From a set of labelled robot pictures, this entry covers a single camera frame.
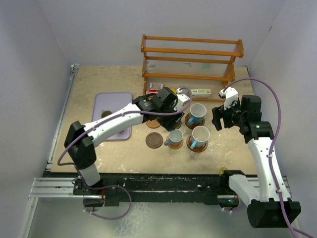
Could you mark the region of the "grey blue mug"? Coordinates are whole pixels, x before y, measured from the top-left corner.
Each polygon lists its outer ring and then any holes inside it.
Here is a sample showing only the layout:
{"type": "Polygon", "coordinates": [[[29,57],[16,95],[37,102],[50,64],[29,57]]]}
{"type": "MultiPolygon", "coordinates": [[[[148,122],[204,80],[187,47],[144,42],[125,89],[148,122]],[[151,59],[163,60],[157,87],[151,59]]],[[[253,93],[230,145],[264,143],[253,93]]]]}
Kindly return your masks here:
{"type": "Polygon", "coordinates": [[[179,129],[175,129],[168,134],[168,139],[164,142],[165,146],[180,146],[183,142],[183,133],[179,129]]]}

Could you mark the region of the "light wood coaster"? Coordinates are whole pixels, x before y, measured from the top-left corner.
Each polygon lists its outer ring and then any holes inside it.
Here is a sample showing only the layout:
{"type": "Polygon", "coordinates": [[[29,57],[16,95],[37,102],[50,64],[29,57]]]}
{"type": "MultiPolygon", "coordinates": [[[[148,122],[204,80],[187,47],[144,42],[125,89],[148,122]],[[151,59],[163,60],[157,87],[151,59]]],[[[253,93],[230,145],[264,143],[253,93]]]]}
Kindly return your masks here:
{"type": "Polygon", "coordinates": [[[149,128],[152,128],[152,129],[155,129],[155,128],[160,127],[160,123],[157,122],[157,120],[149,120],[149,121],[146,122],[146,125],[147,125],[149,128]]]}

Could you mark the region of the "teal mug white inside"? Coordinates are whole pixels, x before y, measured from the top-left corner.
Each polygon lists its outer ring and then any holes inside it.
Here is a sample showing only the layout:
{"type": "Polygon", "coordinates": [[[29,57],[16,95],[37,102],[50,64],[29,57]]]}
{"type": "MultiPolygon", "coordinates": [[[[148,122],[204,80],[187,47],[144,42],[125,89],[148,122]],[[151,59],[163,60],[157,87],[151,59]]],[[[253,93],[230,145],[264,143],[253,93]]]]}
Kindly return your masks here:
{"type": "Polygon", "coordinates": [[[188,125],[196,125],[203,121],[205,115],[207,113],[207,109],[203,104],[193,104],[190,107],[189,119],[187,120],[188,125]]]}

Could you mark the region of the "dark brown coaster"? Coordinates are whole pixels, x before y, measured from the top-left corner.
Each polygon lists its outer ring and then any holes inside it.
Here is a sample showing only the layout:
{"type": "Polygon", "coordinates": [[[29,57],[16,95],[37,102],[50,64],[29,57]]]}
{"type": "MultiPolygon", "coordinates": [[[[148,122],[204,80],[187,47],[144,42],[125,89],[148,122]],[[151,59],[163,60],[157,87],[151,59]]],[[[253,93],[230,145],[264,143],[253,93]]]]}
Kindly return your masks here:
{"type": "Polygon", "coordinates": [[[156,149],[162,146],[163,137],[158,132],[151,132],[146,136],[145,142],[148,147],[156,149]]]}

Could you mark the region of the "light blue tall mug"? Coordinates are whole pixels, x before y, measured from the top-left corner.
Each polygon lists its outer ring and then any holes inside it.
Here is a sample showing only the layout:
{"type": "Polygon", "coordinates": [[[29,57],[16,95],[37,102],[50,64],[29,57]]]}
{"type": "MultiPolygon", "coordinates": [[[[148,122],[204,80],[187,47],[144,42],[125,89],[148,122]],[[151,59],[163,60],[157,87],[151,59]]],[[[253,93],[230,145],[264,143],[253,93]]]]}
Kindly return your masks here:
{"type": "Polygon", "coordinates": [[[191,149],[193,149],[194,147],[203,146],[208,141],[210,132],[204,126],[197,126],[192,130],[191,136],[191,149]]]}

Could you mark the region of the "orange terracotta coaster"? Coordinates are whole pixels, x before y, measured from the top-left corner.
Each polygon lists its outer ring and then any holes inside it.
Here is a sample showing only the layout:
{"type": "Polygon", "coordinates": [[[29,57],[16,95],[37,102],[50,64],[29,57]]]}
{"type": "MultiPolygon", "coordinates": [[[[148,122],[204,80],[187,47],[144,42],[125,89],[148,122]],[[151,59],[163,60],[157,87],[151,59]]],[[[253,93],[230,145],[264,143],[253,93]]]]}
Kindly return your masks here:
{"type": "Polygon", "coordinates": [[[178,144],[176,145],[173,145],[173,144],[169,144],[168,147],[171,148],[171,149],[179,149],[181,148],[183,145],[183,141],[179,142],[178,144]]]}

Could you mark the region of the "dark walnut coaster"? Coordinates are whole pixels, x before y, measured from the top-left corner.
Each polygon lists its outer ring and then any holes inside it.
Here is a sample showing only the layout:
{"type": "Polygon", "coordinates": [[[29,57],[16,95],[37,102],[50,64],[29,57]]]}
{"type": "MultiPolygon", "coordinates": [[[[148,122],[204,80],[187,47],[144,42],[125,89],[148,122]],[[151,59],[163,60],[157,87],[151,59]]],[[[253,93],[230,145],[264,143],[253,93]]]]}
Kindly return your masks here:
{"type": "Polygon", "coordinates": [[[182,126],[182,120],[178,121],[175,128],[179,129],[181,126],[182,126]]]}

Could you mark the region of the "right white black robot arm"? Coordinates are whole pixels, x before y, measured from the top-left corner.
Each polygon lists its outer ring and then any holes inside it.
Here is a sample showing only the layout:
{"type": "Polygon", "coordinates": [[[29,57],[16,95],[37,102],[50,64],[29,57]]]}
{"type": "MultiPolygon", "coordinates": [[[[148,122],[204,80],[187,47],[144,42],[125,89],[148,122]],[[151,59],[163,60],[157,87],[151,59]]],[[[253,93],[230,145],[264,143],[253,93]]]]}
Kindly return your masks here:
{"type": "Polygon", "coordinates": [[[298,201],[292,201],[281,176],[275,152],[271,149],[274,133],[271,124],[262,120],[260,97],[237,93],[220,93],[224,104],[212,110],[216,130],[236,126],[254,159],[259,188],[255,188],[241,171],[227,171],[221,176],[220,188],[235,192],[247,206],[253,228],[285,228],[301,213],[298,201]]]}

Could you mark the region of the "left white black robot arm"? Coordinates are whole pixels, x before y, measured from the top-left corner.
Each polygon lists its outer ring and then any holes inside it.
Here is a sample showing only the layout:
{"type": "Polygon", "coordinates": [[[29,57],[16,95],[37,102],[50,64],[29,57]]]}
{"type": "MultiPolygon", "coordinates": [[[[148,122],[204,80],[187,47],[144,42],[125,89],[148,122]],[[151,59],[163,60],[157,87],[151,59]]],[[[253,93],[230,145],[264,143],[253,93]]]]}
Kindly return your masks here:
{"type": "Polygon", "coordinates": [[[84,188],[90,194],[102,189],[101,176],[95,165],[95,148],[111,136],[147,121],[156,120],[160,126],[171,132],[184,116],[184,110],[191,103],[190,90],[185,87],[173,92],[164,87],[157,93],[135,98],[131,103],[102,119],[81,124],[71,124],[67,133],[63,154],[69,154],[85,182],[84,188]]]}

